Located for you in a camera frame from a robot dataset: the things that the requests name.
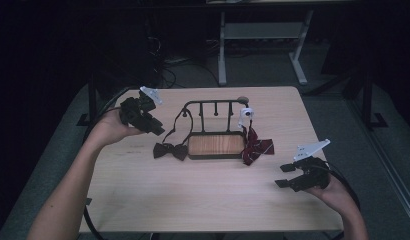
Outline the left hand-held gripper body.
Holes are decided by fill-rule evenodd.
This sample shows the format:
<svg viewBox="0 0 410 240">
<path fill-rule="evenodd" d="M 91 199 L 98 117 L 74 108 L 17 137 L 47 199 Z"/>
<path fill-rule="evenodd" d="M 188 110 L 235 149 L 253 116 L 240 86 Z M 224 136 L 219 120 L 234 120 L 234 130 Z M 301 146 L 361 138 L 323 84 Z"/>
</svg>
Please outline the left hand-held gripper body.
<svg viewBox="0 0 410 240">
<path fill-rule="evenodd" d="M 146 131 L 146 118 L 153 117 L 151 111 L 144 112 L 141 109 L 141 98 L 146 96 L 150 97 L 155 105 L 163 103 L 157 89 L 142 86 L 138 98 L 129 97 L 120 104 L 120 118 L 123 124 L 130 124 L 140 131 Z"/>
</svg>

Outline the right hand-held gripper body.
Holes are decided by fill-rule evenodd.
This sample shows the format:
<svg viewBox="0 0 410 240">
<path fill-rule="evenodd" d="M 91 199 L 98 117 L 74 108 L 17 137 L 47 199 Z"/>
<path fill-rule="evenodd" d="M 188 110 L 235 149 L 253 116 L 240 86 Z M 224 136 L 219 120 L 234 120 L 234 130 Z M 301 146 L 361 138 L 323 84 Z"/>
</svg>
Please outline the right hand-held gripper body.
<svg viewBox="0 0 410 240">
<path fill-rule="evenodd" d="M 298 145 L 296 155 L 293 157 L 293 166 L 300 169 L 303 174 L 290 180 L 290 187 L 295 191 L 306 190 L 315 186 L 325 188 L 329 184 L 329 167 L 321 158 L 314 154 L 331 143 L 325 139 L 320 142 Z"/>
</svg>

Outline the dark brown bow tie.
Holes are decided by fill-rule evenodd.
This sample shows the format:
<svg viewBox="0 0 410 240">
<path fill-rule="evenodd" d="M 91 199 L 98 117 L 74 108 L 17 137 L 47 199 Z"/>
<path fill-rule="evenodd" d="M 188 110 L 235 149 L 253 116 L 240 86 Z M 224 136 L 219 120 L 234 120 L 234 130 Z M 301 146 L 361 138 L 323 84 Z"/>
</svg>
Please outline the dark brown bow tie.
<svg viewBox="0 0 410 240">
<path fill-rule="evenodd" d="M 173 133 L 176 132 L 176 123 L 177 120 L 181 117 L 188 117 L 190 119 L 190 130 L 187 133 L 186 137 L 183 139 L 183 141 L 179 144 L 173 145 L 171 143 L 168 143 L 166 139 L 172 135 Z M 192 133 L 193 130 L 193 117 L 189 109 L 183 108 L 180 110 L 178 115 L 175 117 L 174 122 L 173 122 L 173 127 L 172 129 L 165 135 L 163 140 L 160 143 L 156 143 L 154 148 L 153 148 L 153 158 L 157 159 L 160 157 L 163 157 L 167 154 L 171 154 L 173 157 L 180 161 L 184 161 L 185 158 L 188 156 L 189 150 L 188 150 L 188 139 Z"/>
</svg>

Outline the red striped bow tie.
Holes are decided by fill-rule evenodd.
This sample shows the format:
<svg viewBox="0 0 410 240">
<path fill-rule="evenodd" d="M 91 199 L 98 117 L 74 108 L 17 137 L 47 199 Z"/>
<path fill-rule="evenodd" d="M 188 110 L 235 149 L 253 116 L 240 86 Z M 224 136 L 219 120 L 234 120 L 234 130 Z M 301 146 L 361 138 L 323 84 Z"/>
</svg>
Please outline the red striped bow tie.
<svg viewBox="0 0 410 240">
<path fill-rule="evenodd" d="M 261 155 L 273 155 L 275 153 L 272 139 L 260 139 L 253 128 L 254 111 L 252 108 L 242 108 L 238 120 L 238 127 L 244 134 L 244 149 L 240 156 L 243 164 L 250 166 Z"/>
</svg>

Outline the black hook rack wooden base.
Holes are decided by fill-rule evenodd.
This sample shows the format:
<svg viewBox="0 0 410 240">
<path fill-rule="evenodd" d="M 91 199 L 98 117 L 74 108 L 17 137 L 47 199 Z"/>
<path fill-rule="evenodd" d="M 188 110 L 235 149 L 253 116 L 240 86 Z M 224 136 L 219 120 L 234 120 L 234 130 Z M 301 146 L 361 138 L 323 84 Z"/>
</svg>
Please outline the black hook rack wooden base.
<svg viewBox="0 0 410 240">
<path fill-rule="evenodd" d="M 237 159 L 244 149 L 244 134 L 238 127 L 240 110 L 249 108 L 237 99 L 192 100 L 183 108 L 190 110 L 193 130 L 188 139 L 192 160 Z"/>
</svg>

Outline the person's right hand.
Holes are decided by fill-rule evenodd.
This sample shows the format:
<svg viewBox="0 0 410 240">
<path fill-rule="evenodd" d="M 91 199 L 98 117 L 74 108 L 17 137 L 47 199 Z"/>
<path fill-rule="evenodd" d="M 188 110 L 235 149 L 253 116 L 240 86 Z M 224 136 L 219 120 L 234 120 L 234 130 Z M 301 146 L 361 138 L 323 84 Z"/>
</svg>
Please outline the person's right hand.
<svg viewBox="0 0 410 240">
<path fill-rule="evenodd" d="M 323 201 L 340 215 L 345 215 L 356 208 L 355 202 L 344 185 L 332 175 L 329 176 L 329 184 L 326 188 L 312 187 L 306 192 Z"/>
</svg>

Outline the person's left hand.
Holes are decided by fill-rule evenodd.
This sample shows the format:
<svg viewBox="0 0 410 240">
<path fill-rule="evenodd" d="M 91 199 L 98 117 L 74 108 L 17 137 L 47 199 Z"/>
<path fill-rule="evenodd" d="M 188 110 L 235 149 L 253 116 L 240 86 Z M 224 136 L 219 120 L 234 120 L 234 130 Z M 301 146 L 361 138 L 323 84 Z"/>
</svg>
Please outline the person's left hand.
<svg viewBox="0 0 410 240">
<path fill-rule="evenodd" d="M 121 141 L 125 137 L 142 134 L 135 127 L 129 127 L 121 122 L 118 109 L 106 111 L 89 133 L 85 143 L 95 148 Z"/>
</svg>

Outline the black stand leg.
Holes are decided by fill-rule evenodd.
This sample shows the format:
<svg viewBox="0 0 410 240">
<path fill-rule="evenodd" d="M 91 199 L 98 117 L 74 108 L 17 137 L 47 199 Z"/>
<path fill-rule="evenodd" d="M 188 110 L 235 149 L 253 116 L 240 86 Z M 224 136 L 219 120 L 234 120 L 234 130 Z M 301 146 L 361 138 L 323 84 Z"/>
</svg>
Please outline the black stand leg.
<svg viewBox="0 0 410 240">
<path fill-rule="evenodd" d="M 94 75 L 88 80 L 88 112 L 80 116 L 78 126 L 90 126 L 97 117 L 97 80 Z"/>
<path fill-rule="evenodd" d="M 372 112 L 373 82 L 372 74 L 368 70 L 361 71 L 362 77 L 362 108 L 361 119 L 367 129 L 386 128 L 386 120 L 380 113 Z"/>
</svg>

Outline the white metal desk frame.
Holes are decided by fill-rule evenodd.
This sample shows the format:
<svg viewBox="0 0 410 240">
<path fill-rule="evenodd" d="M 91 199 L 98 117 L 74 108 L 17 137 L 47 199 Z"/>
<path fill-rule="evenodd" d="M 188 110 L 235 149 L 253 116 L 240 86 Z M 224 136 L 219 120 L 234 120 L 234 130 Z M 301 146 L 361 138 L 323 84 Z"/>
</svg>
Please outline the white metal desk frame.
<svg viewBox="0 0 410 240">
<path fill-rule="evenodd" d="M 225 13 L 220 17 L 218 84 L 227 84 L 225 44 L 228 40 L 296 39 L 296 48 L 289 53 L 289 60 L 300 85 L 308 81 L 300 63 L 314 11 L 308 10 L 302 22 L 229 23 Z"/>
</svg>

